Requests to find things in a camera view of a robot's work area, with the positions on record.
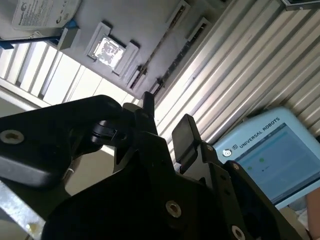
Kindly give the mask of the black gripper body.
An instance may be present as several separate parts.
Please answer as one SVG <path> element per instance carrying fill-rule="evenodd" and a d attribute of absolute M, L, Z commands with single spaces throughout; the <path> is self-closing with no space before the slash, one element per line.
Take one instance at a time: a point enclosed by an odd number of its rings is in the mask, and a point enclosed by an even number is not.
<path fill-rule="evenodd" d="M 174 170 L 165 141 L 138 133 L 124 168 L 59 205 L 44 240 L 199 240 L 200 184 Z"/>

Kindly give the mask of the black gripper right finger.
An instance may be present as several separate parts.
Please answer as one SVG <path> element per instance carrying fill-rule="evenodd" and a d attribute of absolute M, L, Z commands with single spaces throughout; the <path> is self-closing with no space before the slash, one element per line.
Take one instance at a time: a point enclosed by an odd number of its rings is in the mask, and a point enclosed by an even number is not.
<path fill-rule="evenodd" d="M 180 173 L 200 184 L 196 208 L 199 240 L 299 240 L 301 236 L 276 209 L 243 167 L 221 163 L 185 114 L 172 131 Z"/>

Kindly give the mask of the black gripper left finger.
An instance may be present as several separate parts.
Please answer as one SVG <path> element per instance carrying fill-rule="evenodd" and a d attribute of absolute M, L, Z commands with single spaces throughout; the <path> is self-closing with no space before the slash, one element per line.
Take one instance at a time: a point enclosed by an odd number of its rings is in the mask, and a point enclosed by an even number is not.
<path fill-rule="evenodd" d="M 115 174 L 124 168 L 122 160 L 137 134 L 158 136 L 154 114 L 154 96 L 146 92 L 142 106 L 133 110 L 98 95 L 3 117 L 0 176 L 51 189 L 64 180 L 75 159 L 104 145 L 115 147 Z"/>

